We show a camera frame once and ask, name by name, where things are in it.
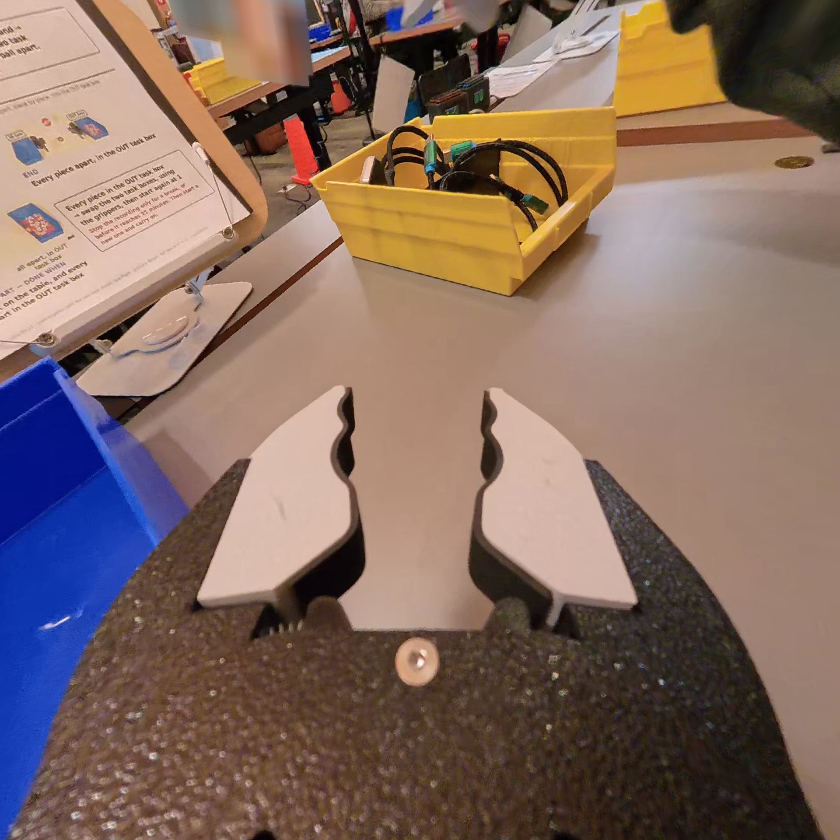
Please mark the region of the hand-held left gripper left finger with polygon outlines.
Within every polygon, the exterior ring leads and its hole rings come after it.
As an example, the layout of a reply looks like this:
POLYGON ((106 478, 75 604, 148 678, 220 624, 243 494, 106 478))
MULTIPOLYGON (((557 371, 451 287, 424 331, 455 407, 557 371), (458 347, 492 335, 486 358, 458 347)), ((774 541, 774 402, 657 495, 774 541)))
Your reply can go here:
POLYGON ((196 595, 202 608, 271 605, 294 623, 339 599, 365 567, 351 474, 354 395, 336 385, 266 438, 245 476, 196 595))

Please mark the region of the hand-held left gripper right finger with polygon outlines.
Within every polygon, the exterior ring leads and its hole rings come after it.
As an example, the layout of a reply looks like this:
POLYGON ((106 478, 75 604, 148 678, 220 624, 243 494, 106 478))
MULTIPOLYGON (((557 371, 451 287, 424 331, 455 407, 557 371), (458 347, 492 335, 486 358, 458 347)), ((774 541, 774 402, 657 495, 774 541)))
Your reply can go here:
POLYGON ((558 625, 567 606, 631 611, 638 597, 580 452, 498 387, 483 395, 469 575, 494 605, 558 625))

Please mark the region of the blue plastic bin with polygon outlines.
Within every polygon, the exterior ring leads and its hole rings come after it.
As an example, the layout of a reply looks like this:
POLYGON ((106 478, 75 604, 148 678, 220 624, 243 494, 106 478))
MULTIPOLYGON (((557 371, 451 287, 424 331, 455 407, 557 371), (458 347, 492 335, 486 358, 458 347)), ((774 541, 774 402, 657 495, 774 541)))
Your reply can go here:
POLYGON ((147 449, 56 362, 2 384, 2 838, 85 646, 187 511, 147 449))

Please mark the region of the yellow plastic bin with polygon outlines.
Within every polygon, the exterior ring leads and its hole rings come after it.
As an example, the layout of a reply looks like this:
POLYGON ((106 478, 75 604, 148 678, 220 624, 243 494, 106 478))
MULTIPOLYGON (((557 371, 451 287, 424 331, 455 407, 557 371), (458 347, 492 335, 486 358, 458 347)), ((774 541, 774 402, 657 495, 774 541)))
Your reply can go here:
POLYGON ((588 220, 613 189, 613 107, 490 112, 419 119, 316 175, 312 185, 350 254, 385 266, 511 296, 588 220), (430 189, 424 145, 473 144, 498 161, 504 185, 547 204, 528 217, 491 192, 430 189), (383 160, 389 185, 358 183, 364 160, 383 160))
POLYGON ((664 2, 621 20, 613 107, 618 118, 689 109, 727 100, 718 82, 709 27, 672 29, 664 2))

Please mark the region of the grey desk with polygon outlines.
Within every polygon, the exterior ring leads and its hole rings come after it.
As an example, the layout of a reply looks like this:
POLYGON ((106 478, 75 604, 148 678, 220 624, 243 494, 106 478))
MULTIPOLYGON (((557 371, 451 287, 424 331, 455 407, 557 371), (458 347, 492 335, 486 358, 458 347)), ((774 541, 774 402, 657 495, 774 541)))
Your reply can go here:
POLYGON ((838 838, 838 155, 814 139, 623 148, 513 297, 343 245, 129 422, 188 504, 353 388, 357 627, 478 628, 467 571, 497 386, 597 460, 725 606, 838 838), (810 155, 814 165, 774 161, 810 155))

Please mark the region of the white stand base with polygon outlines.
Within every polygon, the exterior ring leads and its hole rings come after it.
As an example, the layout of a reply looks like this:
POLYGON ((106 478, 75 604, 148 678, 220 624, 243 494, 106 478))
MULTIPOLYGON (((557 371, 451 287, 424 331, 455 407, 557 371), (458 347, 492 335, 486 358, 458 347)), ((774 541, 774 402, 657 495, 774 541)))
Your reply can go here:
POLYGON ((157 396, 197 362, 253 290, 248 282, 177 289, 153 305, 77 384, 91 396, 157 396))

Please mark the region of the orange traffic cone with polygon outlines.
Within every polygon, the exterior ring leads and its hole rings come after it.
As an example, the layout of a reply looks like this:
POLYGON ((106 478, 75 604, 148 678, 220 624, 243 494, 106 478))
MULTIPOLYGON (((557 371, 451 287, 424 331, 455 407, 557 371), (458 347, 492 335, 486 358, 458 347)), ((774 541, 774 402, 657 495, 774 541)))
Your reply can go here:
POLYGON ((294 116, 284 120, 283 128, 295 166, 291 180, 300 186, 311 186, 312 179, 332 165, 318 118, 302 120, 294 116))

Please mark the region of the instruction sheet on brown clipboard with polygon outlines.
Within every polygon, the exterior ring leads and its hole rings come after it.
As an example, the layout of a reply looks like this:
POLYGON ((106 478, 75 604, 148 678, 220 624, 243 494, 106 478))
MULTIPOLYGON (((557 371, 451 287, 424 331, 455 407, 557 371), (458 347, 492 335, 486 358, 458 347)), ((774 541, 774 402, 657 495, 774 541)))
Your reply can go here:
POLYGON ((5 381, 250 245, 267 204, 121 2, 1 6, 5 381))

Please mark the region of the upright white paper sheet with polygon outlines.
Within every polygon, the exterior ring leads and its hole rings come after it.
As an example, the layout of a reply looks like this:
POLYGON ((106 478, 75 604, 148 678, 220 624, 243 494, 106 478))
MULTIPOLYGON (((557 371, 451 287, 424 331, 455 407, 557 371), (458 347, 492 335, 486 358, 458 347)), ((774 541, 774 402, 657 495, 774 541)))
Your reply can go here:
POLYGON ((371 124, 376 134, 393 131, 405 122, 414 84, 411 67, 383 56, 377 71, 371 124))

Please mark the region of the yellow background bin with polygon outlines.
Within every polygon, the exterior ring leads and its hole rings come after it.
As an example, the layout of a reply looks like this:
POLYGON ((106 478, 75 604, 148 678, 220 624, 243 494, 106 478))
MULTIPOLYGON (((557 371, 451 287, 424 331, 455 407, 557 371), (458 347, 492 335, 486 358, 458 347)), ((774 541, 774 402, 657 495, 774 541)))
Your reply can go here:
POLYGON ((263 84, 261 80, 231 75, 223 57, 200 62, 183 70, 182 75, 208 107, 263 84))

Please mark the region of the black electronics case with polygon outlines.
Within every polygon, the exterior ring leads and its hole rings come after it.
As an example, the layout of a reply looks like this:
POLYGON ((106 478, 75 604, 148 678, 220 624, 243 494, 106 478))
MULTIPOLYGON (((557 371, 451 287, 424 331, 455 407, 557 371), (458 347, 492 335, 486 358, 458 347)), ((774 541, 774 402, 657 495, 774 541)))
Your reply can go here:
POLYGON ((490 82, 487 75, 473 75, 470 71, 469 57, 459 55, 420 76, 418 92, 429 122, 433 122, 436 117, 490 110, 490 82))

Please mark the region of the flat white paper sheet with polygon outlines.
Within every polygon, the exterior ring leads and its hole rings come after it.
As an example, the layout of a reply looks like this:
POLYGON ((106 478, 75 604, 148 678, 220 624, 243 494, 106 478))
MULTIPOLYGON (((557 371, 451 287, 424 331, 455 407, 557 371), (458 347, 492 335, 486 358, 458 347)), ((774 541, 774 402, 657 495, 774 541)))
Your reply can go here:
POLYGON ((549 48, 533 60, 533 63, 552 65, 559 60, 592 56, 614 41, 619 34, 617 29, 606 29, 588 35, 565 38, 558 36, 549 48))

